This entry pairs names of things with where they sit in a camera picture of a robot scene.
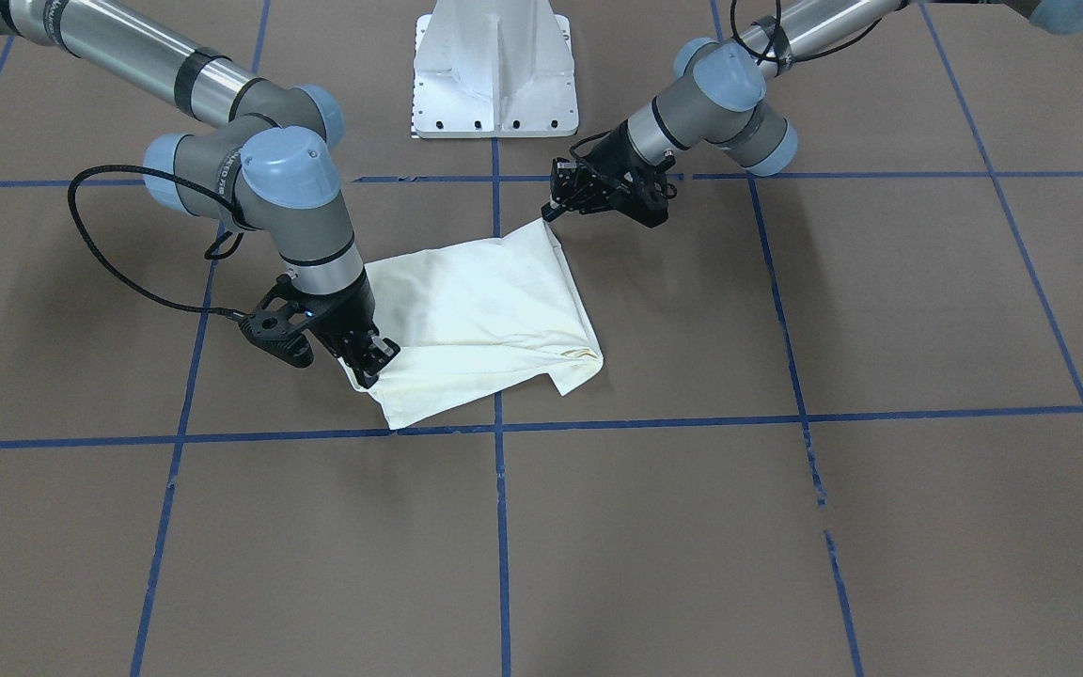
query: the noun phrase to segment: white cloth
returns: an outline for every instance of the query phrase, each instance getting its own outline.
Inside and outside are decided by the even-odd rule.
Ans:
[[[561,395],[604,364],[562,246],[542,219],[507,237],[366,264],[379,334],[403,351],[373,389],[391,429],[549,374]]]

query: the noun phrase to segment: gray joint housing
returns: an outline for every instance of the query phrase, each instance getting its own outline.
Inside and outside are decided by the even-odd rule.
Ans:
[[[268,143],[272,136],[289,141]],[[291,166],[300,166],[300,171]],[[232,220],[210,197],[180,185],[178,200],[190,213],[219,216],[233,232],[270,232],[293,286],[301,291],[331,295],[361,276],[364,264],[353,244],[353,222],[340,194],[339,173],[323,139],[312,130],[297,125],[279,128],[261,115],[240,116],[213,133],[185,134],[178,140],[173,170],[231,198],[240,208],[244,223]],[[265,181],[253,177],[271,171],[279,175]],[[280,179],[288,172],[296,173],[293,180]],[[262,188],[252,181],[261,182]],[[303,185],[309,185],[310,196],[304,196]]]
[[[774,162],[771,170],[765,161],[790,136],[795,149],[795,130],[765,102],[764,74],[736,43],[689,42],[676,73],[675,82],[629,117],[629,140],[641,158],[657,166],[668,154],[708,141],[747,170],[773,173],[786,166]]]

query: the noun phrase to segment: black cable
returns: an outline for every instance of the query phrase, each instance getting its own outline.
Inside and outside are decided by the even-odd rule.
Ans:
[[[237,247],[240,246],[240,239],[245,237],[244,232],[237,232],[237,238],[232,242],[232,247],[229,247],[227,252],[220,252],[220,245],[227,243],[229,237],[232,237],[232,231],[224,231],[224,235],[220,235],[216,238],[214,243],[203,252],[203,257],[209,261],[222,261],[237,251]]]
[[[591,175],[596,177],[597,181],[601,181],[602,183],[606,183],[609,185],[613,185],[613,183],[614,183],[613,177],[609,177],[609,175],[605,175],[605,174],[602,174],[601,172],[599,172],[597,170],[597,168],[592,167],[592,164],[588,162],[588,156],[587,155],[579,155],[575,151],[575,148],[579,148],[579,146],[587,145],[588,143],[590,143],[592,141],[597,141],[598,139],[605,138],[605,136],[608,136],[608,134],[611,134],[615,130],[610,129],[606,132],[599,132],[599,133],[590,134],[590,136],[580,139],[579,141],[576,141],[574,143],[574,145],[571,146],[571,148],[567,148],[567,151],[571,151],[571,158],[573,160],[575,160],[576,166],[585,168],[585,170],[587,170]]]
[[[164,179],[167,181],[172,181],[178,185],[183,185],[183,187],[185,188],[192,188],[194,190],[194,192],[203,194],[203,196],[210,197],[211,200],[216,200],[217,203],[222,205],[225,210],[229,210],[229,213],[232,214],[233,219],[237,220],[237,223],[245,223],[245,219],[242,217],[240,208],[238,206],[229,203],[223,197],[211,192],[211,190],[204,188],[203,185],[199,185],[197,183],[192,183],[191,181],[186,181],[185,179],[182,179],[180,175],[174,175],[169,172],[155,170],[155,168],[143,168],[138,166],[101,166],[95,168],[88,168],[88,170],[81,171],[78,173],[78,175],[75,175],[73,181],[69,181],[68,193],[66,193],[66,196],[69,201],[69,216],[74,218],[74,226],[77,226],[78,234],[82,236],[82,243],[86,243],[87,248],[90,249],[91,253],[94,253],[94,258],[97,259],[100,264],[103,264],[104,269],[107,269],[107,273],[115,275],[118,282],[122,282],[123,284],[126,284],[126,286],[132,288],[133,291],[136,291],[138,295],[144,296],[147,300],[155,301],[156,303],[161,303],[162,305],[165,305],[165,308],[168,309],[173,309],[175,311],[183,311],[187,313],[196,313],[196,314],[204,312],[218,314],[219,316],[229,317],[229,320],[231,320],[232,322],[237,322],[237,323],[239,323],[242,320],[246,320],[246,317],[249,317],[249,313],[240,312],[236,309],[218,308],[218,305],[213,305],[213,308],[204,308],[203,305],[187,305],[185,303],[175,303],[174,301],[162,299],[161,296],[156,296],[154,292],[147,290],[147,288],[143,288],[138,283],[134,283],[132,282],[132,279],[129,279],[128,275],[119,273],[119,270],[116,270],[116,266],[113,266],[110,262],[107,261],[107,258],[103,257],[103,252],[100,252],[99,247],[96,247],[94,244],[94,239],[90,238],[90,234],[89,232],[87,232],[86,224],[82,223],[82,214],[78,213],[77,193],[79,185],[82,185],[82,181],[90,179],[91,175],[99,175],[100,173],[109,173],[109,172],[141,173],[145,175],[155,175],[158,177],[158,179]],[[232,250],[236,249],[237,244],[233,244]]]
[[[749,44],[743,42],[743,36],[738,32],[738,0],[730,0],[730,30],[733,31],[734,42],[738,42],[746,50],[747,54],[755,57],[756,64],[761,64],[764,61],[770,61],[772,64],[778,63],[773,56],[768,56],[766,53],[771,51],[771,47],[774,47],[774,35],[781,29],[781,21],[783,19],[783,3],[780,0],[774,0],[774,27],[771,31],[770,38],[768,38],[768,47],[764,48],[764,52],[756,52],[752,50]]]
[[[902,9],[905,9],[906,4],[908,4],[908,1],[905,3],[902,3],[900,5],[900,8],[898,8],[898,11],[902,10]],[[764,61],[770,61],[771,63],[779,63],[779,60],[777,60],[777,57],[768,56],[768,55],[766,55],[766,53],[768,53],[771,50],[771,47],[773,47],[773,44],[774,44],[774,36],[779,35],[779,32],[781,30],[783,30],[783,26],[781,25],[782,10],[783,9],[782,9],[782,5],[781,5],[781,1],[780,0],[774,0],[774,25],[771,26],[771,36],[768,39],[768,47],[765,47],[764,48],[764,53],[760,53],[760,52],[756,52],[755,50],[752,50],[752,48],[748,47],[748,44],[746,44],[745,42],[743,42],[743,36],[741,36],[738,32],[738,18],[735,17],[735,13],[738,11],[738,0],[730,0],[730,29],[734,34],[731,37],[734,39],[735,42],[738,42],[739,44],[741,44],[741,47],[743,47],[743,50],[746,50],[747,54],[749,54],[751,56],[755,57],[755,60],[756,60],[755,63],[756,64],[761,64],[761,63],[764,63]],[[873,21],[872,25],[869,25],[867,27],[865,27],[865,29],[863,30],[863,32],[861,32],[859,36],[857,36],[856,39],[850,39],[850,41],[847,41],[844,44],[838,44],[838,47],[832,47],[832,48],[830,48],[830,50],[825,50],[824,52],[818,52],[815,54],[810,54],[808,56],[796,56],[796,55],[794,55],[794,63],[800,63],[800,61],[821,60],[822,56],[830,56],[831,54],[837,54],[838,52],[841,52],[843,50],[846,50],[847,47],[851,47],[851,44],[854,44],[856,42],[860,42],[861,39],[866,38],[867,34],[872,32],[872,30],[875,29],[876,25],[879,22],[880,22],[880,19],[876,18],[876,21]]]

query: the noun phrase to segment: robot cable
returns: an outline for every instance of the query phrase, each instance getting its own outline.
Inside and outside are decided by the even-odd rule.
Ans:
[[[902,1],[898,10],[905,9],[906,4],[909,4],[909,0]],[[736,12],[738,12],[738,0],[730,0],[730,30],[733,31],[733,36],[731,37],[734,39],[734,41],[741,44],[741,47],[743,47],[743,50],[746,50],[746,52],[751,56],[755,56],[756,64],[761,64],[764,63],[764,61],[772,61],[773,63],[779,63],[779,60],[777,60],[777,57],[768,56],[766,55],[766,53],[771,51],[771,47],[773,47],[774,44],[774,36],[779,35],[780,31],[782,30],[781,21],[783,18],[783,2],[781,0],[774,0],[774,25],[771,26],[771,38],[768,40],[768,44],[766,44],[766,47],[764,48],[764,52],[756,52],[755,50],[752,50],[752,48],[748,47],[748,44],[743,42],[741,34],[738,32]],[[848,39],[847,42],[838,44],[838,47],[832,47],[830,48],[830,50],[825,50],[824,52],[818,52],[815,54],[810,54],[809,56],[795,56],[794,63],[798,63],[798,61],[821,60],[822,56],[830,56],[831,54],[837,54],[838,52],[846,50],[847,47],[851,47],[851,44],[860,42],[861,39],[866,38],[867,34],[872,32],[872,30],[875,29],[876,25],[879,22],[880,19],[876,18],[876,21],[872,22],[872,25],[865,27],[863,32],[861,32],[859,36],[856,36],[854,39]]]
[[[90,249],[91,253],[94,253],[94,258],[100,262],[100,264],[103,264],[104,269],[107,269],[107,273],[115,275],[118,282],[122,282],[123,284],[126,284],[126,286],[132,288],[133,291],[136,291],[138,295],[144,296],[146,299],[155,301],[156,303],[161,303],[162,305],[167,305],[168,309],[173,309],[175,311],[183,311],[187,313],[196,313],[196,314],[204,312],[218,314],[219,316],[227,317],[227,320],[231,320],[232,322],[236,323],[239,323],[240,321],[246,320],[246,317],[249,317],[249,313],[240,312],[236,309],[219,308],[219,305],[213,305],[213,308],[205,308],[205,305],[187,305],[185,303],[175,303],[174,301],[162,299],[161,296],[156,296],[153,291],[149,291],[147,290],[147,288],[141,287],[136,282],[132,282],[132,279],[129,279],[128,275],[120,273],[120,271],[117,270],[116,266],[113,266],[110,262],[107,261],[106,257],[103,257],[103,252],[100,252],[99,247],[95,246],[94,244],[94,239],[91,239],[89,232],[87,232],[87,226],[82,222],[82,214],[78,213],[77,193],[79,185],[82,185],[82,182],[90,179],[91,175],[99,175],[100,173],[110,173],[110,172],[139,173],[145,175],[154,175],[156,177],[156,179],[172,181],[178,185],[183,185],[183,187],[185,188],[192,188],[194,190],[194,192],[203,194],[203,196],[210,197],[211,200],[216,200],[217,203],[220,204],[220,206],[223,206],[224,209],[227,210],[230,214],[232,214],[232,218],[236,219],[237,223],[245,223],[245,219],[242,217],[240,208],[238,206],[229,203],[222,196],[219,196],[214,192],[211,192],[211,190],[204,188],[203,185],[199,185],[197,183],[186,181],[185,179],[182,179],[180,175],[174,175],[169,172],[155,170],[155,168],[143,168],[139,166],[100,166],[95,168],[88,168],[88,170],[81,171],[78,173],[78,175],[75,175],[73,181],[69,181],[68,193],[66,193],[69,204],[69,216],[74,218],[74,226],[77,226],[78,234],[82,236],[82,243],[86,243],[87,248]],[[235,243],[232,244],[232,247],[230,247],[226,250],[226,252],[220,253],[218,251],[220,245],[223,245],[223,243],[227,240],[229,235],[230,234],[225,232],[223,236],[218,237],[216,239],[216,243],[211,244],[211,246],[207,248],[206,252],[203,252],[203,257],[208,260],[220,260],[232,256],[233,252],[236,252],[237,247],[240,245],[240,237],[245,235],[243,232],[242,234],[238,234],[236,236]]]

